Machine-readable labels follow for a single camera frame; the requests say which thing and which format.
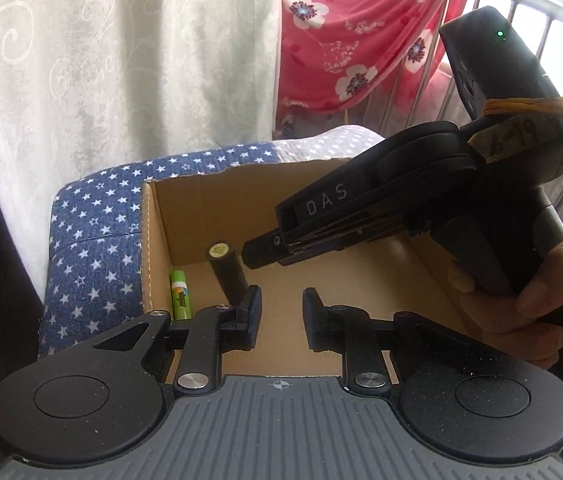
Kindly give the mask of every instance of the white curtain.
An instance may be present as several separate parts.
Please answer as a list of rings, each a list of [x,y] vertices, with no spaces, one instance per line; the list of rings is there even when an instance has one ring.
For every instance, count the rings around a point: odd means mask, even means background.
[[[279,44],[280,0],[0,0],[0,205],[40,297],[60,187],[270,140]]]

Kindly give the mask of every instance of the crosshair symbol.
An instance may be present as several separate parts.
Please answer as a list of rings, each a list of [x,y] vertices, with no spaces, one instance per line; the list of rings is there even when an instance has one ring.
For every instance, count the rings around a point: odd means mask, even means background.
[[[289,386],[292,386],[292,384],[287,383],[283,379],[278,379],[278,380],[274,381],[274,383],[272,383],[271,386],[274,386],[278,390],[285,390]]]

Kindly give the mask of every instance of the blue star-patterned fabric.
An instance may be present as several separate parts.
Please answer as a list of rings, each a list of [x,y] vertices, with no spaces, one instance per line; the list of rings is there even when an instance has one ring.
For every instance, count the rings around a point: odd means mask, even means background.
[[[50,218],[40,357],[143,312],[142,183],[279,162],[270,142],[135,162],[63,187]]]

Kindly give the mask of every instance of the human hand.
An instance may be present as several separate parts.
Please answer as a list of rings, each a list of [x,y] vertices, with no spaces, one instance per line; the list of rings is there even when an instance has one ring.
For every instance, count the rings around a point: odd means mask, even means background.
[[[559,360],[563,328],[537,318],[563,305],[563,242],[548,253],[517,298],[479,290],[456,262],[449,281],[461,293],[462,309],[484,331],[484,343],[541,368],[550,368]]]

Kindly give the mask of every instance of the gray star-patterned fabric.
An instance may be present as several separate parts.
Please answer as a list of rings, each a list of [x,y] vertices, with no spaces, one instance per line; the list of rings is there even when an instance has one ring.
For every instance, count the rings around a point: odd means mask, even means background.
[[[219,173],[245,164],[350,157],[378,140],[360,126],[341,126],[298,141],[297,150],[288,140],[238,144],[117,166],[67,184],[55,197],[50,218],[40,357],[142,314],[145,180]]]

